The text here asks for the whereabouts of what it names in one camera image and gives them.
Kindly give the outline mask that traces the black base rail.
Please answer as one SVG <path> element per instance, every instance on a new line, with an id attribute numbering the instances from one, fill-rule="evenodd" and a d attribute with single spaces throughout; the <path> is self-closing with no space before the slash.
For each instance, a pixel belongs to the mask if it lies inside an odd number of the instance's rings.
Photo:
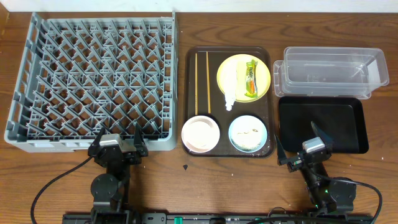
<path id="1" fill-rule="evenodd" d="M 90 223 L 141 223 L 141 224 L 189 224 L 189 223 L 249 223 L 270 218 L 270 223 L 310 223 L 304 220 L 304 215 L 298 213 L 271 213 L 269 215 L 167 215 L 164 213 L 144 213 L 139 218 L 128 219 L 127 215 L 114 215 L 93 218 L 90 214 L 64 214 L 63 224 Z"/>

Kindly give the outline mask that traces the grey dishwasher rack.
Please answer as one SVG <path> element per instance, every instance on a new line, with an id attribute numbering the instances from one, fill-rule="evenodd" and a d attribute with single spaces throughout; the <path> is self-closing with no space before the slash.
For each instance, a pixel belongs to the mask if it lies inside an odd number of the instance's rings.
<path id="1" fill-rule="evenodd" d="M 100 131 L 150 151 L 177 144 L 177 16 L 33 13 L 4 132 L 26 152 L 87 149 Z"/>

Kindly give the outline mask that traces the green snack wrapper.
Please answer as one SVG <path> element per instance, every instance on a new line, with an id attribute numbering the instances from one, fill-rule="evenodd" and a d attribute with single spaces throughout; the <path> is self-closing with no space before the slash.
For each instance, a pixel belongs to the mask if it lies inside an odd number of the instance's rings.
<path id="1" fill-rule="evenodd" d="M 250 98 L 257 97 L 256 65 L 257 62 L 254 59 L 246 63 L 245 95 Z"/>

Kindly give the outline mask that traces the yellow plate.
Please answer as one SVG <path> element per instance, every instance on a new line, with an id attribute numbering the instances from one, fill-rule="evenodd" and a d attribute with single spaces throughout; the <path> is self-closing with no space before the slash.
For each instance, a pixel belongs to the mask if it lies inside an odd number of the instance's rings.
<path id="1" fill-rule="evenodd" d="M 246 64 L 254 60 L 256 65 L 256 86 L 257 97 L 252 98 L 245 95 L 246 93 Z M 225 93 L 225 89 L 231 83 L 230 78 L 237 78 L 236 101 L 240 103 L 250 103 L 263 97 L 270 85 L 271 75 L 268 67 L 259 58 L 249 54 L 236 54 L 224 60 L 218 68 L 216 79 L 219 89 Z"/>

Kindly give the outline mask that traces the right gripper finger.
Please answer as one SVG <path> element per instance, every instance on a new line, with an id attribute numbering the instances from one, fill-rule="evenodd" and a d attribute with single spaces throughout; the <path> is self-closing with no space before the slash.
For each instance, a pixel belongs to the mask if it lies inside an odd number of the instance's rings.
<path id="1" fill-rule="evenodd" d="M 287 156 L 277 135 L 275 135 L 275 141 L 277 143 L 277 163 L 282 166 L 287 163 Z"/>
<path id="2" fill-rule="evenodd" d="M 312 130 L 313 130 L 314 134 L 316 135 L 316 137 L 319 137 L 323 141 L 325 146 L 333 145 L 332 138 L 329 135 L 327 135 L 326 132 L 321 130 L 313 121 L 311 122 L 311 127 L 312 127 Z"/>

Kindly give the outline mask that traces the clear plastic bin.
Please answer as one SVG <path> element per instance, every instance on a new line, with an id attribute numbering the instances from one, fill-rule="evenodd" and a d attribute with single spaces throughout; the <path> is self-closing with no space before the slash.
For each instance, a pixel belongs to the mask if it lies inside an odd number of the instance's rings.
<path id="1" fill-rule="evenodd" d="M 377 48 L 287 47 L 273 68 L 274 93 L 368 99 L 389 84 L 384 52 Z"/>

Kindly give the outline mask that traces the light blue bowl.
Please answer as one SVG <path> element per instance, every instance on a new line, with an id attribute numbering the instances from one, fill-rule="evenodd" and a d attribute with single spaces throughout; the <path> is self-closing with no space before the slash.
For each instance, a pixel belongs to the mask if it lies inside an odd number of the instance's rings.
<path id="1" fill-rule="evenodd" d="M 253 153 L 266 144 L 268 133 L 265 124 L 259 118 L 242 115 L 230 124 L 228 137 L 238 151 Z"/>

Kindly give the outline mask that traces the black waste tray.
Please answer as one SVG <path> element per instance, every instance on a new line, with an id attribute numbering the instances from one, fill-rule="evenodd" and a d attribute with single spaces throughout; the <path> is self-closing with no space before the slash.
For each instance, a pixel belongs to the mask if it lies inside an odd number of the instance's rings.
<path id="1" fill-rule="evenodd" d="M 365 154 L 369 150 L 363 106 L 357 98 L 284 96 L 279 100 L 280 141 L 288 152 L 315 137 L 314 122 L 333 141 L 334 153 Z"/>

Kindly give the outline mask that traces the white napkin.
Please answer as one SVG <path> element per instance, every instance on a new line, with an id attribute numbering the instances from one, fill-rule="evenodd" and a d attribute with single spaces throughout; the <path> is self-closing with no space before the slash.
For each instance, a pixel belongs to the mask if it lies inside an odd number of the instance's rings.
<path id="1" fill-rule="evenodd" d="M 237 85 L 237 65 L 238 61 L 233 59 L 226 67 L 226 76 L 224 78 L 224 98 L 227 111 L 231 111 L 236 101 Z"/>

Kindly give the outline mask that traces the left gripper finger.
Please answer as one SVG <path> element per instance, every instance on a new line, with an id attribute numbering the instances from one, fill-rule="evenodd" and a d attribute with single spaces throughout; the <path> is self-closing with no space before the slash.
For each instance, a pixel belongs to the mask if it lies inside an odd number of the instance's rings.
<path id="1" fill-rule="evenodd" d="M 101 130 L 99 131 L 97 137 L 96 137 L 95 140 L 93 141 L 92 146 L 99 146 L 101 137 L 103 136 L 103 134 L 105 133 L 105 131 L 106 131 L 105 128 L 101 128 Z"/>
<path id="2" fill-rule="evenodd" d="M 141 131 L 141 127 L 136 123 L 134 125 L 135 130 L 134 130 L 134 146 L 143 146 L 144 145 L 144 141 L 142 138 L 142 131 Z"/>

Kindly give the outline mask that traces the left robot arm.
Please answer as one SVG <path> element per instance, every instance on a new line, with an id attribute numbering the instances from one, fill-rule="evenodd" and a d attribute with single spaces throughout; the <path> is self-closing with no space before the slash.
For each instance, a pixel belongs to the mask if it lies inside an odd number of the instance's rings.
<path id="1" fill-rule="evenodd" d="M 148 149 L 141 128 L 134 128 L 133 142 L 123 142 L 119 134 L 106 134 L 102 128 L 88 148 L 88 155 L 106 169 L 91 183 L 92 224 L 142 222 L 140 213 L 129 205 L 130 167 L 139 165 Z"/>

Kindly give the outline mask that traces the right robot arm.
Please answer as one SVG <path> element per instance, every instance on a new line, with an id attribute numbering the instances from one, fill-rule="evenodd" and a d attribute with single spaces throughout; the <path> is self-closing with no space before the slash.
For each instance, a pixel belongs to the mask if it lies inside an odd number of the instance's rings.
<path id="1" fill-rule="evenodd" d="M 312 203 L 320 214 L 341 215 L 352 212 L 356 198 L 356 184 L 346 177 L 329 177 L 323 165 L 333 152 L 333 140 L 314 122 L 315 137 L 302 143 L 302 150 L 287 157 L 279 138 L 277 142 L 278 165 L 286 165 L 289 172 L 300 171 L 307 185 Z"/>

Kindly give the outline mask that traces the pink bowl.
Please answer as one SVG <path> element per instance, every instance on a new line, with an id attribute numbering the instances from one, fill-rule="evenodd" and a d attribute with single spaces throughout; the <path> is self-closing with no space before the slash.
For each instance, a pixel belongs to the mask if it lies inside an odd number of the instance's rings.
<path id="1" fill-rule="evenodd" d="M 218 144 L 220 128 L 209 116 L 194 116 L 184 123 L 181 136 L 188 152 L 203 154 Z"/>

